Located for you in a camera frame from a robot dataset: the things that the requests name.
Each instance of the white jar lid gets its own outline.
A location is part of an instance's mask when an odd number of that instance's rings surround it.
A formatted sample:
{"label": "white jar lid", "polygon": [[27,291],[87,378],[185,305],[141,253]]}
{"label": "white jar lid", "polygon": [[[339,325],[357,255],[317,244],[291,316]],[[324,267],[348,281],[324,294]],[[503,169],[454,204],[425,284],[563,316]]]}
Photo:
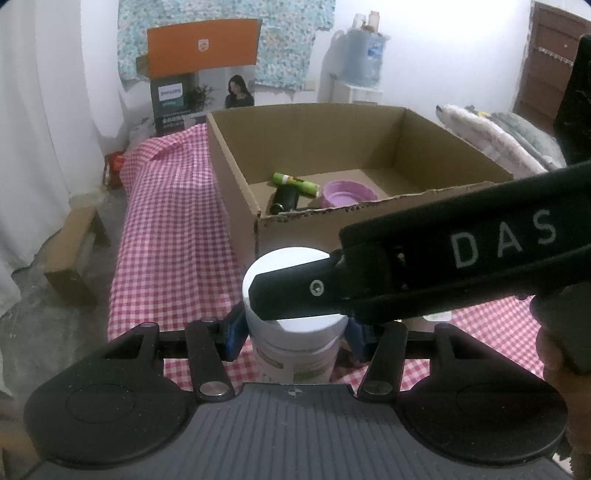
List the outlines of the white jar lid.
{"label": "white jar lid", "polygon": [[314,248],[289,247],[263,255],[251,265],[242,282],[242,300],[248,326],[254,337],[264,338],[279,348],[300,351],[322,348],[343,334],[349,320],[345,315],[320,315],[266,322],[253,312],[250,304],[248,290],[257,274],[328,257],[326,252]]}

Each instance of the gray ribbed pad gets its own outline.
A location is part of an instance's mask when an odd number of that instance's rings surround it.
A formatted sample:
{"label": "gray ribbed pad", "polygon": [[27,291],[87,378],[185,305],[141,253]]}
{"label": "gray ribbed pad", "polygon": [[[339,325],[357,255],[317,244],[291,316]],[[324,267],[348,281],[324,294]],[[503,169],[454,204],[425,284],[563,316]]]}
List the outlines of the gray ribbed pad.
{"label": "gray ribbed pad", "polygon": [[262,384],[199,407],[174,442],[132,465],[73,471],[44,463],[30,478],[570,480],[548,459],[502,469],[454,463],[410,436],[391,407],[361,403],[346,385]]}

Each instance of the pink gingham tablecloth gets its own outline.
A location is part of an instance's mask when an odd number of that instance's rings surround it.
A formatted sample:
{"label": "pink gingham tablecloth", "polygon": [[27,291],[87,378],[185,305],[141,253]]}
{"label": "pink gingham tablecloth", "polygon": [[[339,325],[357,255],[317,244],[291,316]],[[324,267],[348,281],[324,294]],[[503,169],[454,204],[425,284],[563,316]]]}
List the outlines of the pink gingham tablecloth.
{"label": "pink gingham tablecloth", "polygon": [[[230,247],[204,125],[153,138],[125,161],[121,178],[129,196],[111,287],[108,336],[143,322],[180,330],[202,318],[223,318],[238,302],[241,272]],[[540,376],[537,322],[529,302],[514,298],[456,310],[456,326]],[[260,380],[248,340],[225,365],[235,387]],[[331,381],[357,389],[366,367],[335,368]],[[165,375],[191,388],[186,360],[167,360]],[[428,361],[407,361],[402,388],[428,375]]]}

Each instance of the human hand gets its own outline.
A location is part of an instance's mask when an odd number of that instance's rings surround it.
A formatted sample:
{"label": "human hand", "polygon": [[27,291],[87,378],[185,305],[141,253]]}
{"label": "human hand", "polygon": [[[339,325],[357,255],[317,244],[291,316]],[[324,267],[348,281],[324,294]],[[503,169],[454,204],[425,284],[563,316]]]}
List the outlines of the human hand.
{"label": "human hand", "polygon": [[576,375],[564,364],[564,356],[542,327],[536,339],[544,364],[544,379],[564,398],[569,409],[566,436],[572,447],[591,453],[591,375]]}

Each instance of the pink bowl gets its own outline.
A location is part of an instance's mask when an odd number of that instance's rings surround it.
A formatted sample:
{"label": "pink bowl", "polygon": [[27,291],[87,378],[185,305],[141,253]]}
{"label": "pink bowl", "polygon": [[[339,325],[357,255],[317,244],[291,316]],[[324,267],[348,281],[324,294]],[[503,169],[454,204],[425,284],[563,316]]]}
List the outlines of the pink bowl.
{"label": "pink bowl", "polygon": [[322,190],[322,208],[346,207],[359,202],[377,200],[372,189],[353,180],[330,181]]}

